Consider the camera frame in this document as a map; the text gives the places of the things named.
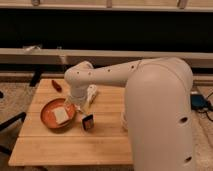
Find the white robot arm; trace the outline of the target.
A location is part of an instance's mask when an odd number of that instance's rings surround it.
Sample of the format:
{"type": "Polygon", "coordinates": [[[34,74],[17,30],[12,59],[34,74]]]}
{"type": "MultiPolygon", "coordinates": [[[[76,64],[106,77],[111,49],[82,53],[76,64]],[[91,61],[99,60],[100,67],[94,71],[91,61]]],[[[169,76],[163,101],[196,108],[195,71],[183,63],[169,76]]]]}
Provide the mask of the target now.
{"type": "Polygon", "coordinates": [[[178,58],[145,59],[95,69],[89,62],[69,68],[64,79],[71,101],[86,99],[91,84],[125,88],[134,171],[196,171],[191,126],[193,74],[178,58]]]}

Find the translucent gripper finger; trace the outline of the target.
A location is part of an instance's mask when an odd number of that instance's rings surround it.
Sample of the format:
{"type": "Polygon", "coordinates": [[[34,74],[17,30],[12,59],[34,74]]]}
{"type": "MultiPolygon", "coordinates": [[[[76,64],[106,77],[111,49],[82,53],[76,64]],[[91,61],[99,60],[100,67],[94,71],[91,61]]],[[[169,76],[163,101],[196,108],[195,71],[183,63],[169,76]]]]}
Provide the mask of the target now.
{"type": "Polygon", "coordinates": [[[81,114],[85,114],[86,113],[84,107],[81,106],[81,105],[77,105],[77,111],[80,112],[81,114]]]}

